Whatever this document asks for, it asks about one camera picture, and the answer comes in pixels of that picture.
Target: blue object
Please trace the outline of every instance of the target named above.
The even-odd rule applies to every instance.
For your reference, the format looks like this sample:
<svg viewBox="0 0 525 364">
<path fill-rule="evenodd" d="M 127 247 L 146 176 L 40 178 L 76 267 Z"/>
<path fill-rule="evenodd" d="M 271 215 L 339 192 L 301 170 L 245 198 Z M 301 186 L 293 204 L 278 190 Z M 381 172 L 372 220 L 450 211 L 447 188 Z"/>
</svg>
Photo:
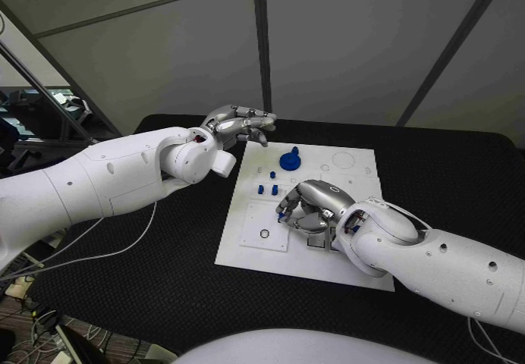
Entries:
<svg viewBox="0 0 525 364">
<path fill-rule="evenodd" d="M 290 153 L 284 153 L 278 160 L 278 165 L 286 171 L 294 171 L 301 165 L 301 158 L 299 157 L 299 148 L 294 146 Z"/>
</svg>

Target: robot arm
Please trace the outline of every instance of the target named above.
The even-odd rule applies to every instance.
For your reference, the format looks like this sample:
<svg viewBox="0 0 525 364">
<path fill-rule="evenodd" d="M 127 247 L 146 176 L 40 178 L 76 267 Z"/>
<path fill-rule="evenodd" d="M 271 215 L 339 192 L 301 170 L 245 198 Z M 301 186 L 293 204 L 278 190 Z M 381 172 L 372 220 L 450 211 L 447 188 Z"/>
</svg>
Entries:
<svg viewBox="0 0 525 364">
<path fill-rule="evenodd" d="M 290 215 L 300 202 L 316 212 L 296 219 Z M 364 273 L 379 278 L 389 272 L 413 292 L 460 315 L 525 334 L 525 261 L 519 258 L 446 231 L 418 231 L 382 200 L 353 203 L 323 181 L 297 185 L 278 204 L 277 213 L 283 212 L 280 221 L 307 232 L 323 230 L 312 229 L 313 214 L 319 225 L 338 224 L 333 248 Z"/>
<path fill-rule="evenodd" d="M 169 127 L 108 140 L 51 168 L 0 180 L 0 271 L 62 228 L 139 210 L 201 182 L 211 170 L 228 177 L 235 158 L 225 150 L 238 140 L 264 145 L 258 128 L 273 130 L 276 118 L 226 105 L 201 127 Z"/>
</svg>

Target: desk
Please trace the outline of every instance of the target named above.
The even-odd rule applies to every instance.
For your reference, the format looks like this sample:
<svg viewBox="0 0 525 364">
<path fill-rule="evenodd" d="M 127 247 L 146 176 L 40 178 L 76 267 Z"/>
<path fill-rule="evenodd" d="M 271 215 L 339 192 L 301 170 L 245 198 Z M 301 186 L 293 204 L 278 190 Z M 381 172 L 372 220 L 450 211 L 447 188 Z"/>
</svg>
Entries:
<svg viewBox="0 0 525 364">
<path fill-rule="evenodd" d="M 203 117 L 151 115 L 146 132 L 198 126 Z M 382 196 L 433 227 L 525 258 L 525 162 L 506 137 L 415 128 L 278 120 L 270 141 L 375 149 Z M 413 294 L 330 284 L 214 264 L 234 193 L 211 173 L 159 202 L 140 244 L 126 254 L 42 273 L 29 295 L 94 325 L 188 350 L 257 328 L 306 328 L 401 348 L 439 362 L 498 362 L 475 346 L 467 320 Z M 107 218 L 52 263 L 128 246 L 151 206 Z M 75 225 L 68 243 L 91 226 Z M 525 336 L 486 326 L 505 356 L 525 357 Z"/>
</svg>

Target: hole in board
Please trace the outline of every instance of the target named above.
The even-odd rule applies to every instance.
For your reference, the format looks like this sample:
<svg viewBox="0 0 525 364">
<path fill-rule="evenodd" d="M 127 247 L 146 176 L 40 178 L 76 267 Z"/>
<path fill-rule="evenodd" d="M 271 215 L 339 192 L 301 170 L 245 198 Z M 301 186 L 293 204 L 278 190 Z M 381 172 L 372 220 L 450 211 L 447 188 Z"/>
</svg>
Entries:
<svg viewBox="0 0 525 364">
<path fill-rule="evenodd" d="M 496 264 L 496 262 L 490 262 L 489 263 L 489 270 L 490 271 L 496 271 L 498 270 L 498 264 Z"/>
</svg>

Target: white board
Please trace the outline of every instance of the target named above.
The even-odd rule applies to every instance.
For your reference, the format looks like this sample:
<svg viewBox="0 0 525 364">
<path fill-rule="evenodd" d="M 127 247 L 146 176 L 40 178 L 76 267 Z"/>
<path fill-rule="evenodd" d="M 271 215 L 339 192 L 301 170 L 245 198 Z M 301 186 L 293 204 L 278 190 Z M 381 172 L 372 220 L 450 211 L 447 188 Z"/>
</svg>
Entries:
<svg viewBox="0 0 525 364">
<path fill-rule="evenodd" d="M 284 171 L 278 158 L 294 146 L 301 166 Z M 330 231 L 312 234 L 309 239 L 309 234 L 277 222 L 278 202 L 309 179 L 326 180 L 355 201 L 371 196 L 382 198 L 374 150 L 286 143 L 268 143 L 268 148 L 263 148 L 248 142 L 215 264 L 392 292 L 391 275 L 369 277 L 346 255 L 330 248 Z M 293 215 L 304 215 L 301 208 Z"/>
</svg>

